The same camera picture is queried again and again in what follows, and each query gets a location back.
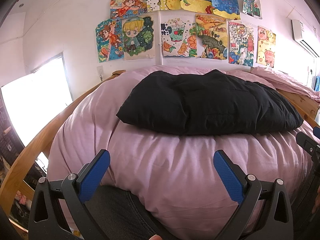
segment girl in red dress drawing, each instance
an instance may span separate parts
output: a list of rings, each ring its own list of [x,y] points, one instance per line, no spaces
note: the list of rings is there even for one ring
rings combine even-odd
[[[132,11],[137,11],[142,7],[142,2],[140,0],[125,0],[121,8],[116,10],[113,15],[113,19],[117,17],[122,17],[127,13],[127,11],[132,10]]]
[[[104,41],[110,41],[110,44],[118,48],[121,44],[119,35],[115,34],[114,24],[105,25],[104,28],[99,32],[99,35],[103,38]]]

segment hand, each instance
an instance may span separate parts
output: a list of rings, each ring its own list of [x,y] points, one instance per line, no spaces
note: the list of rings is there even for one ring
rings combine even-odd
[[[160,236],[158,236],[158,235],[154,235],[149,240],[162,240],[162,238]]]
[[[313,209],[312,209],[312,214],[314,214],[320,206],[320,187],[318,188],[317,192],[318,192],[318,195],[316,197],[315,205],[313,206]]]

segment blue textured pad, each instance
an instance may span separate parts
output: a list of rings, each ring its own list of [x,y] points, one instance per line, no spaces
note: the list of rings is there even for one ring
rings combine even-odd
[[[230,198],[240,205],[244,199],[243,186],[238,177],[234,174],[229,164],[219,151],[213,156],[213,165],[216,168]]]
[[[109,165],[110,154],[108,151],[104,151],[80,184],[78,197],[81,203],[84,203],[92,198]]]
[[[320,128],[315,126],[313,128],[313,135],[316,136],[318,139],[320,139]]]

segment blue gripper pad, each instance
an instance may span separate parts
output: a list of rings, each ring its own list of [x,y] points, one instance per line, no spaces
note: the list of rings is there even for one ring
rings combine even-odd
[[[219,151],[214,153],[213,165],[230,198],[240,205],[244,199],[243,185]]]
[[[320,139],[320,128],[319,127],[314,127],[313,128],[313,135],[316,136],[318,139]]]
[[[79,178],[77,180],[77,182],[80,182],[78,197],[81,203],[84,203],[85,201],[92,198],[109,165],[109,152],[107,150],[100,150],[100,152],[82,172],[84,176],[81,176],[81,174],[79,174]]]

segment wooden bed frame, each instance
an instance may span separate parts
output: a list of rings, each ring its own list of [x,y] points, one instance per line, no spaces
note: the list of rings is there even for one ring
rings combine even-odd
[[[112,73],[112,76],[105,81],[116,78],[123,72],[125,72],[125,70],[115,71]],[[49,157],[53,139],[59,128],[73,113],[78,104],[87,95],[96,90],[101,84],[102,83],[96,85],[94,88],[84,93],[54,119],[52,119],[23,149],[18,158],[15,160],[0,188],[0,206],[2,206],[7,216],[9,216],[14,197],[18,190],[28,199],[33,199],[34,190],[24,182],[25,176],[41,152],[43,152],[46,157]],[[306,96],[300,96],[298,94],[293,94],[282,90],[278,90],[278,92],[290,101],[290,103],[301,114],[303,119],[307,121],[312,128],[318,126],[314,120],[319,109],[319,105],[317,103]],[[24,239],[28,239],[28,231],[26,229],[20,227],[14,221],[11,221],[11,223]]]

